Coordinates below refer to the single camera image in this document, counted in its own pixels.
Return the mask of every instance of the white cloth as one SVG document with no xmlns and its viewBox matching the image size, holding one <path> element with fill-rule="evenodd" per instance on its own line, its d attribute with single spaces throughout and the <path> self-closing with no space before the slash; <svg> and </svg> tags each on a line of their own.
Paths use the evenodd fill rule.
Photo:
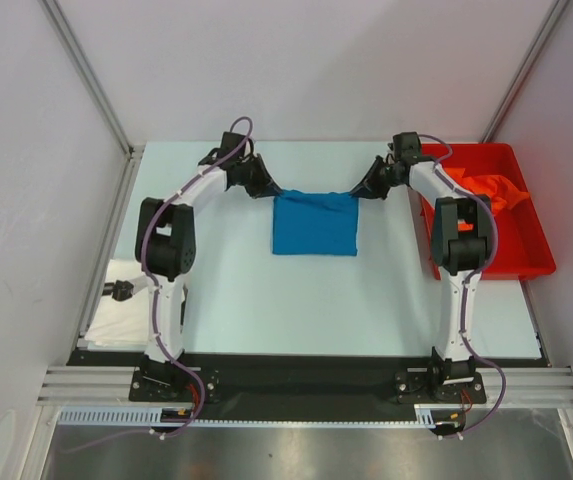
<svg viewBox="0 0 573 480">
<path fill-rule="evenodd" d="M 141 274 L 141 265 L 135 260 L 111 260 L 105 281 L 130 280 Z M 123 302 L 110 296 L 102 297 L 84 339 L 91 349 L 144 350 L 148 342 L 148 289 Z"/>
</svg>

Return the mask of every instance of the orange cloth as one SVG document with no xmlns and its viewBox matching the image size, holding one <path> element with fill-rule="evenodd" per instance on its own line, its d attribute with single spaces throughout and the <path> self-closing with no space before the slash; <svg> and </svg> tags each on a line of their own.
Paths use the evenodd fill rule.
<svg viewBox="0 0 573 480">
<path fill-rule="evenodd" d="M 507 208 L 511 210 L 519 202 L 530 198 L 528 192 L 520 191 L 509 179 L 503 175 L 475 175 L 465 176 L 465 168 L 444 167 L 459 185 L 477 195 L 488 195 L 491 200 L 493 215 Z"/>
</svg>

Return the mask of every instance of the blue cloth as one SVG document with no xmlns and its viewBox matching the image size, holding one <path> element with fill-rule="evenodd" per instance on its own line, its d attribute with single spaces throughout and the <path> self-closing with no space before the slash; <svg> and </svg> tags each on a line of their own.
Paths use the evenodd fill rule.
<svg viewBox="0 0 573 480">
<path fill-rule="evenodd" d="M 358 202 L 348 193 L 284 190 L 273 207 L 273 254 L 356 256 Z"/>
</svg>

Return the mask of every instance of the blue towel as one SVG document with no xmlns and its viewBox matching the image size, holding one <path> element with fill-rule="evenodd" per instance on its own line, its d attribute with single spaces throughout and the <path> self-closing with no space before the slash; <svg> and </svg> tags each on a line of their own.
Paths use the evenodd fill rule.
<svg viewBox="0 0 573 480">
<path fill-rule="evenodd" d="M 273 207 L 273 253 L 356 256 L 358 202 L 348 193 L 284 190 Z"/>
</svg>

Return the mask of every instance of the white table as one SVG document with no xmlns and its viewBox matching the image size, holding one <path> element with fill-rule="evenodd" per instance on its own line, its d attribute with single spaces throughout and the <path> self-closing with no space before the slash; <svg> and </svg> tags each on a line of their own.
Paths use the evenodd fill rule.
<svg viewBox="0 0 573 480">
<path fill-rule="evenodd" d="M 146 146 L 115 258 L 133 258 L 139 207 L 181 187 L 209 142 Z M 380 142 L 258 142 L 275 181 L 308 192 L 350 190 Z M 409 192 L 360 200 L 357 257 L 271 254 L 273 200 L 231 188 L 197 218 L 190 273 L 187 351 L 217 353 L 426 356 L 439 322 L 440 289 L 428 268 L 426 237 Z M 539 358 L 518 281 L 483 281 L 473 343 L 482 355 Z"/>
</svg>

